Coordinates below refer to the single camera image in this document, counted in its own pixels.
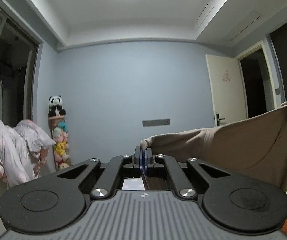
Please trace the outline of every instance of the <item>yellow plush toy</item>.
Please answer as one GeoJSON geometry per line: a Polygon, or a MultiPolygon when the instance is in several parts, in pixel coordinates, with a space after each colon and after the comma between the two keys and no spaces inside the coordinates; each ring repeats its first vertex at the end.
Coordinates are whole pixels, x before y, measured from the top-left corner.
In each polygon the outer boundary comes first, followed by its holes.
{"type": "Polygon", "coordinates": [[[55,151],[60,156],[64,155],[66,153],[66,142],[57,143],[55,151]]]}
{"type": "Polygon", "coordinates": [[[70,167],[70,165],[69,165],[68,163],[61,163],[61,164],[59,165],[59,170],[66,169],[66,168],[68,168],[68,167],[70,167]]]}

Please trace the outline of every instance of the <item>pink sticker on door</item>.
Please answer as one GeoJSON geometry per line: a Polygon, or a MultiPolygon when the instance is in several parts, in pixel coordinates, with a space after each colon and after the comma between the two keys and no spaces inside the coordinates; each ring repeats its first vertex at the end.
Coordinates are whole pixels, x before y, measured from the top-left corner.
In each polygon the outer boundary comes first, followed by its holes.
{"type": "Polygon", "coordinates": [[[230,76],[229,76],[228,71],[226,71],[225,74],[223,75],[222,81],[223,82],[230,82],[230,76]]]}

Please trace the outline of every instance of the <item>blue plush toy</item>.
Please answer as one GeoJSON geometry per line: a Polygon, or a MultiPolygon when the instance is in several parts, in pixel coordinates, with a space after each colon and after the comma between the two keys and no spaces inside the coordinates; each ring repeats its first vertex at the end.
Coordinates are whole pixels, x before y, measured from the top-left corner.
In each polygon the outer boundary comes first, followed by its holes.
{"type": "Polygon", "coordinates": [[[68,125],[66,122],[60,122],[58,123],[58,126],[60,129],[64,130],[65,132],[68,132],[68,125]]]}
{"type": "Polygon", "coordinates": [[[60,129],[60,127],[56,127],[53,129],[52,134],[54,138],[57,138],[57,137],[60,137],[61,133],[62,133],[62,130],[60,129]]]}

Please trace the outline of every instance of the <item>round pad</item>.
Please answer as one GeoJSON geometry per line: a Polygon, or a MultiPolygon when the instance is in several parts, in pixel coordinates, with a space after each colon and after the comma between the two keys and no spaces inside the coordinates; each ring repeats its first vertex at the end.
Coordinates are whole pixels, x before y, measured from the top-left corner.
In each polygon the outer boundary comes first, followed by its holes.
{"type": "Polygon", "coordinates": [[[85,198],[77,182],[53,177],[20,184],[1,196],[0,218],[6,229],[46,233],[69,225],[80,216],[85,198]]]}
{"type": "Polygon", "coordinates": [[[276,230],[287,218],[287,195],[280,188],[239,175],[214,179],[202,206],[214,221],[240,233],[276,230]]]}
{"type": "Polygon", "coordinates": [[[237,189],[231,193],[230,199],[236,206],[250,210],[261,208],[268,201],[264,193],[252,188],[237,189]]]}
{"type": "Polygon", "coordinates": [[[48,190],[31,191],[21,199],[21,205],[30,211],[40,212],[53,208],[58,203],[58,196],[48,190]]]}

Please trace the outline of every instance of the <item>ribbed gray cover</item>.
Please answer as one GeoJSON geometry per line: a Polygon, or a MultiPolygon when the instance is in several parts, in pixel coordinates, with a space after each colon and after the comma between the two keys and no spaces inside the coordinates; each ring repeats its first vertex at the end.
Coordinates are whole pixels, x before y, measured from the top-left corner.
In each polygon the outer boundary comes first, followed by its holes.
{"type": "Polygon", "coordinates": [[[281,231],[263,236],[226,232],[212,224],[195,202],[180,200],[171,191],[120,190],[109,200],[93,202],[83,218],[59,232],[30,236],[8,231],[0,239],[278,240],[287,237],[281,231]]]}

